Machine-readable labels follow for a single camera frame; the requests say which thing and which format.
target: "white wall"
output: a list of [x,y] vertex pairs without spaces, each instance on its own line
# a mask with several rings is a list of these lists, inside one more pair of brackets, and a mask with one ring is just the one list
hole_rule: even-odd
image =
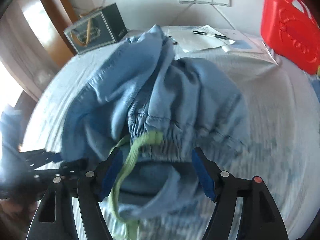
[[205,25],[235,28],[260,35],[264,0],[232,0],[231,7],[180,4],[178,0],[70,0],[77,13],[116,2],[129,29],[147,29],[154,24]]

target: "red plastic case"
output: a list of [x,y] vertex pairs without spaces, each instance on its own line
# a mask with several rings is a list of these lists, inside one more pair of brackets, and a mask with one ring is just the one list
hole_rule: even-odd
[[265,43],[309,74],[316,74],[320,65],[320,29],[302,0],[265,0],[261,36]]

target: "pen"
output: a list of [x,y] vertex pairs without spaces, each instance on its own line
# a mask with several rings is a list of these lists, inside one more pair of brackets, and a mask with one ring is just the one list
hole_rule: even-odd
[[192,33],[194,34],[199,34],[199,35],[204,35],[204,36],[210,36],[210,37],[215,37],[215,38],[218,38],[218,39],[223,39],[223,40],[229,40],[228,37],[226,36],[223,36],[223,35],[219,35],[219,34],[208,34],[208,33],[205,33],[205,32],[200,32],[200,31],[193,31]]

